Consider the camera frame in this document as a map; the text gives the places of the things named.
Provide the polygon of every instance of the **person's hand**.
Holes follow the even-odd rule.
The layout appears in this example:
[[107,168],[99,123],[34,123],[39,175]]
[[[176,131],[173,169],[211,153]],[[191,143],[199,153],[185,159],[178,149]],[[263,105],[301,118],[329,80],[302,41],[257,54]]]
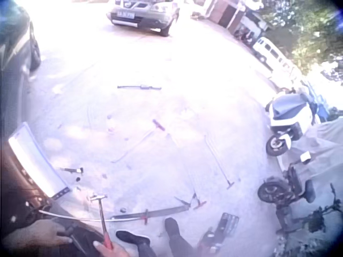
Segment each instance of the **person's hand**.
[[64,226],[52,220],[38,220],[27,227],[31,236],[31,244],[38,246],[57,246],[70,244],[70,237],[58,236],[57,233],[65,233]]
[[119,244],[116,244],[114,242],[112,242],[112,244],[113,250],[110,250],[98,241],[93,242],[95,249],[97,249],[103,257],[130,257],[127,251],[125,251],[125,249],[121,247]]
[[37,220],[26,228],[17,229],[3,239],[3,246],[10,252],[32,246],[57,246],[72,243],[69,237],[58,236],[65,228],[52,220]]

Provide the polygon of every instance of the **silver car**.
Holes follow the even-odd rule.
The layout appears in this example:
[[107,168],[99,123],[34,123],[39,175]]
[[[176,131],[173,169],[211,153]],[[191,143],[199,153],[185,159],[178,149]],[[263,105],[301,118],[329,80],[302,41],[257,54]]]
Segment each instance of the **silver car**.
[[177,0],[113,0],[107,18],[114,25],[160,29],[169,36],[176,24],[180,5]]

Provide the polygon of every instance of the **pant leg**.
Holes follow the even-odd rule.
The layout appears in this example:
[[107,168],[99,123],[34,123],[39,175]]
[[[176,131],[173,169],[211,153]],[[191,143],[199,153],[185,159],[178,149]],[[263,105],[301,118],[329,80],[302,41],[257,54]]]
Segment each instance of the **pant leg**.
[[174,257],[196,257],[196,250],[180,235],[172,236],[169,246]]
[[148,244],[137,245],[139,257],[156,257],[155,252]]

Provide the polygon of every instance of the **white van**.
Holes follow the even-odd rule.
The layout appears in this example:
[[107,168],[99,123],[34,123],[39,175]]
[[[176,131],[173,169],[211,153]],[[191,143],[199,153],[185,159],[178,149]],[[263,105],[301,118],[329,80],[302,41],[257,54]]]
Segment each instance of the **white van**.
[[272,70],[291,71],[292,64],[283,53],[266,37],[261,37],[253,45],[257,58]]

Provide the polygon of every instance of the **license plate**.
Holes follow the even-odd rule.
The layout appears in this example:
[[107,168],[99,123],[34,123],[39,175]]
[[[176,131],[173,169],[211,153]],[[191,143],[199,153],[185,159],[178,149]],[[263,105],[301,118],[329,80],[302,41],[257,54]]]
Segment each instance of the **license plate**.
[[132,12],[117,12],[117,16],[121,17],[121,18],[129,18],[129,19],[134,19],[135,18],[135,14]]

